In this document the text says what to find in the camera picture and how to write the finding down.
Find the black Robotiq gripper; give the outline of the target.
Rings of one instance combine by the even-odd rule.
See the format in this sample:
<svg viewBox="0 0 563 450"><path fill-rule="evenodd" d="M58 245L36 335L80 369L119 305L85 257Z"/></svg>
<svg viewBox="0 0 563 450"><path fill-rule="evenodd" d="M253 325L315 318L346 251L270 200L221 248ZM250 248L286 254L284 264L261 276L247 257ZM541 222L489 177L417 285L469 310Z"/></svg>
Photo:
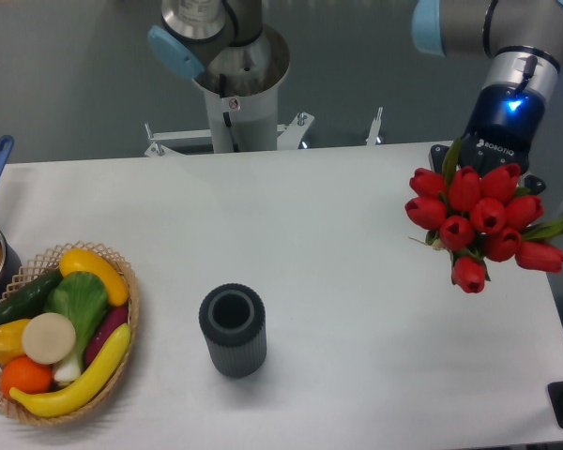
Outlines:
<svg viewBox="0 0 563 450"><path fill-rule="evenodd" d="M487 174L502 165L516 164L525 173L529 168L531 143L544 115L544 102L534 93L520 92L505 84L482 89L461 138L459 164ZM429 152L430 169L444 173L450 146L435 143ZM530 195L546 189L543 179L533 173L523 178Z"/></svg>

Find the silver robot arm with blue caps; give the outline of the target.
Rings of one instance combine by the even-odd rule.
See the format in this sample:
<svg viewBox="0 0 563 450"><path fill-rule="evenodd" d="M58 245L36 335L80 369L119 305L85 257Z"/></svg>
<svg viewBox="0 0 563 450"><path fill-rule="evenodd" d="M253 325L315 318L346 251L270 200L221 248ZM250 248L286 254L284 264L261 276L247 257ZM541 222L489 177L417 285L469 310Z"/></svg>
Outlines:
<svg viewBox="0 0 563 450"><path fill-rule="evenodd" d="M492 64L461 137L461 166L479 174L519 166L533 194L529 152L563 64L563 1L420 1L415 47L440 56L482 54Z"/></svg>

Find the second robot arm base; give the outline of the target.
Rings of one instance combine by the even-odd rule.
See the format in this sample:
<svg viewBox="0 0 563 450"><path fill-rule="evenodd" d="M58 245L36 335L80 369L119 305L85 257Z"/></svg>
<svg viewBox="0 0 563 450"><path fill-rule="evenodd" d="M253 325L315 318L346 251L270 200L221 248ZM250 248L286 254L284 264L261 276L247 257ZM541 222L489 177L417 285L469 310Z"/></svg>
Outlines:
<svg viewBox="0 0 563 450"><path fill-rule="evenodd" d="M260 1L164 1L147 35L160 62L202 91L217 153L278 147L278 90L290 67Z"/></svg>

